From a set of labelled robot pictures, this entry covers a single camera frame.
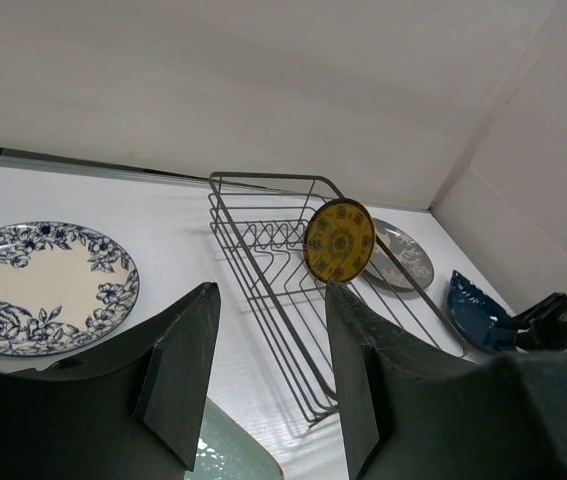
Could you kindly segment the grey reindeer plate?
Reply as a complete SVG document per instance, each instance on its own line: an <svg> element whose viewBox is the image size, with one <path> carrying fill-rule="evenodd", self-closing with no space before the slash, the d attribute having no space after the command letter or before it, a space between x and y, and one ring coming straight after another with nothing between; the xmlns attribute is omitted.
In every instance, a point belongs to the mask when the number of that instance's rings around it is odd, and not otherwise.
<svg viewBox="0 0 567 480"><path fill-rule="evenodd" d="M434 266L422 246L398 227L378 218L374 218L373 221L377 237L410 277L420 288L429 287L434 280ZM396 290L414 291L412 283L378 245L375 245L372 259L365 273Z"/></svg>

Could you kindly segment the blue floral white plate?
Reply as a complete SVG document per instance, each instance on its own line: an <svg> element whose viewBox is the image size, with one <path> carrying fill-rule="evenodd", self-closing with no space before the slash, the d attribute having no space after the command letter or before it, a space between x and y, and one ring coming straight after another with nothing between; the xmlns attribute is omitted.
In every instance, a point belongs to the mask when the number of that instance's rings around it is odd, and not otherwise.
<svg viewBox="0 0 567 480"><path fill-rule="evenodd" d="M0 355L87 347L124 322L139 292L132 257L101 232L52 221L0 228Z"/></svg>

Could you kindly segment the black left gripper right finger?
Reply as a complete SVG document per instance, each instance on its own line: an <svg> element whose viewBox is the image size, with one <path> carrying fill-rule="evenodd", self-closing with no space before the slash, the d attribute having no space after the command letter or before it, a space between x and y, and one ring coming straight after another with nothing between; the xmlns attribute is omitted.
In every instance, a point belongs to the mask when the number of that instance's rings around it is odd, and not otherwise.
<svg viewBox="0 0 567 480"><path fill-rule="evenodd" d="M475 364L389 322L347 286L326 320L353 479L567 479L567 353Z"/></svg>

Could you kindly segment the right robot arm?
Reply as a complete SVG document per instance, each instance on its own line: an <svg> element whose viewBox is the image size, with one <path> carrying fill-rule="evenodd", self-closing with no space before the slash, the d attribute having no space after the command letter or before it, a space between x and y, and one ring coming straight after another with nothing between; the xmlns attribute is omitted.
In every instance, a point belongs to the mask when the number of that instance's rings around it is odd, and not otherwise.
<svg viewBox="0 0 567 480"><path fill-rule="evenodd" d="M498 320L496 327L514 332L514 344L524 351L564 351L567 295L553 293L514 317Z"/></svg>

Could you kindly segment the dark blue leaf dish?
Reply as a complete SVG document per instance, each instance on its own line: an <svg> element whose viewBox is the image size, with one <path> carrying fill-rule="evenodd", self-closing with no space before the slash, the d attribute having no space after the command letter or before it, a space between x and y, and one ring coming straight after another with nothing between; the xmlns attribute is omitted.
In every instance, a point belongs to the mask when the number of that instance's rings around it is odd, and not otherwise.
<svg viewBox="0 0 567 480"><path fill-rule="evenodd" d="M446 305L454 328L475 349L490 355L516 351L517 331L499 326L509 313L458 270L453 270Z"/></svg>

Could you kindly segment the yellow patterned round plate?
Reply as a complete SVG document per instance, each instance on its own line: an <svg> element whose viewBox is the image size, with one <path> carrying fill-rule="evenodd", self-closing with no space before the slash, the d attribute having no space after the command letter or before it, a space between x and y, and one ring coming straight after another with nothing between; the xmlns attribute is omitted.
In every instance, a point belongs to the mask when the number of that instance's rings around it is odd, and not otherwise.
<svg viewBox="0 0 567 480"><path fill-rule="evenodd" d="M373 219L359 202L339 198L312 216L303 239L304 261L322 283L347 283L369 264L376 242Z"/></svg>

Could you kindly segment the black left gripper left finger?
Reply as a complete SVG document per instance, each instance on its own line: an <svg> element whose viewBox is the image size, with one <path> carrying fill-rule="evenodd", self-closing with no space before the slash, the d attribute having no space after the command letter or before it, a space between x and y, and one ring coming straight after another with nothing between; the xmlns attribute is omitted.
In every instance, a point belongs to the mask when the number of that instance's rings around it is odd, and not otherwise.
<svg viewBox="0 0 567 480"><path fill-rule="evenodd" d="M180 479L194 468L220 320L203 283L49 368L0 373L0 479Z"/></svg>

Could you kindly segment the light green rectangular tray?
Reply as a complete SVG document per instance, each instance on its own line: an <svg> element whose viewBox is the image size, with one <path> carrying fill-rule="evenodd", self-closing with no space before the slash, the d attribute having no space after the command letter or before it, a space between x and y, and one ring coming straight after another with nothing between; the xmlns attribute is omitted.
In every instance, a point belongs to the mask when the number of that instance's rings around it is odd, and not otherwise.
<svg viewBox="0 0 567 480"><path fill-rule="evenodd" d="M281 480L284 473L274 457L247 431L206 399L190 480Z"/></svg>

